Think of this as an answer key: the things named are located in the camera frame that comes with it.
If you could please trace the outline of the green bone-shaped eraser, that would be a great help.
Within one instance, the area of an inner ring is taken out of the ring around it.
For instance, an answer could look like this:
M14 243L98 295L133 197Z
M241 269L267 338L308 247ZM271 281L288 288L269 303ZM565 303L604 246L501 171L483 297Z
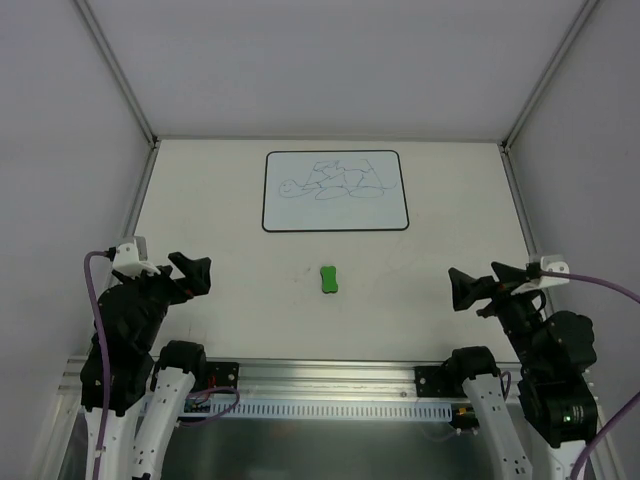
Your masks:
M335 266L322 266L320 268L321 290L324 294L335 294L339 291L337 281L337 268Z

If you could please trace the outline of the white whiteboard black frame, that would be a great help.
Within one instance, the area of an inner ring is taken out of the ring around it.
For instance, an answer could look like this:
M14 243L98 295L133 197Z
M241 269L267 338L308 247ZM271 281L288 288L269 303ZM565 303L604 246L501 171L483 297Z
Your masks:
M266 155L262 228L268 233L404 231L409 225L394 150Z

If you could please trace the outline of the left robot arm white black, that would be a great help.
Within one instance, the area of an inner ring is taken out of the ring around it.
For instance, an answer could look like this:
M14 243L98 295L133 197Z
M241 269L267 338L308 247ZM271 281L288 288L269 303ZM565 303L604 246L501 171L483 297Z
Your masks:
M166 266L138 258L115 264L117 285L95 291L90 252L85 283L95 334L82 367L88 479L158 479L187 395L208 379L203 345L172 340L150 351L168 310L209 293L211 260L169 254Z

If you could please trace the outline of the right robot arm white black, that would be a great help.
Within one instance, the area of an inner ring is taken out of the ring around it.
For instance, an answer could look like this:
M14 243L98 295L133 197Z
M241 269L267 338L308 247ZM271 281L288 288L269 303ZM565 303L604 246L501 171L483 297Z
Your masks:
M519 399L527 421L553 448L584 443L570 473L579 479L596 436L596 401L584 379L597 359L593 323L570 311L542 315L544 291L570 280L561 258L543 257L525 269L494 262L492 269L491 276L473 278L450 268L453 308L463 311L480 300L488 302L477 315L499 320L520 361Z

